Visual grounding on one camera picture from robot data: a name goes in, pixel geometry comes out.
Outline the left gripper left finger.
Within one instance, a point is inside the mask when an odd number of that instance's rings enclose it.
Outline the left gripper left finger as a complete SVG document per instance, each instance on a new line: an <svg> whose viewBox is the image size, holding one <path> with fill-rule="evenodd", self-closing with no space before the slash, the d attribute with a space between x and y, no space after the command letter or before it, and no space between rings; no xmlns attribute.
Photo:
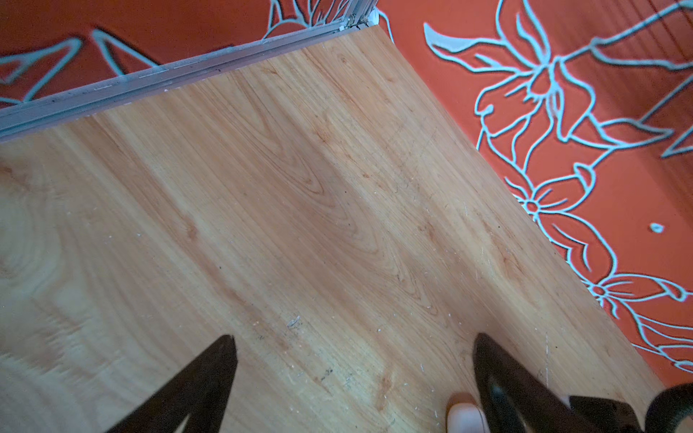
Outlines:
<svg viewBox="0 0 693 433"><path fill-rule="evenodd" d="M237 365L234 337L223 335L109 430L220 431Z"/></svg>

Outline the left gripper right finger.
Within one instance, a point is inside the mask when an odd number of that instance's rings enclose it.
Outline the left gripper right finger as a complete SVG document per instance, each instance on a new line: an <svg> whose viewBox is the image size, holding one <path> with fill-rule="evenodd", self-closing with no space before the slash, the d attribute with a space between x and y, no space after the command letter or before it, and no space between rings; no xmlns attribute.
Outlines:
<svg viewBox="0 0 693 433"><path fill-rule="evenodd" d="M474 372L492 432L583 432L585 421L485 333L476 336Z"/></svg>

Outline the cream earbud charging case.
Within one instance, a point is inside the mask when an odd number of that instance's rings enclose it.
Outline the cream earbud charging case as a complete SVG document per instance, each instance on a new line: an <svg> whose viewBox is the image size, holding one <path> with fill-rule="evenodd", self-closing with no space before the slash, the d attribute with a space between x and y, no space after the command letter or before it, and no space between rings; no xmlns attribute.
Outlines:
<svg viewBox="0 0 693 433"><path fill-rule="evenodd" d="M447 433L489 433L485 413L475 404L453 404L447 415Z"/></svg>

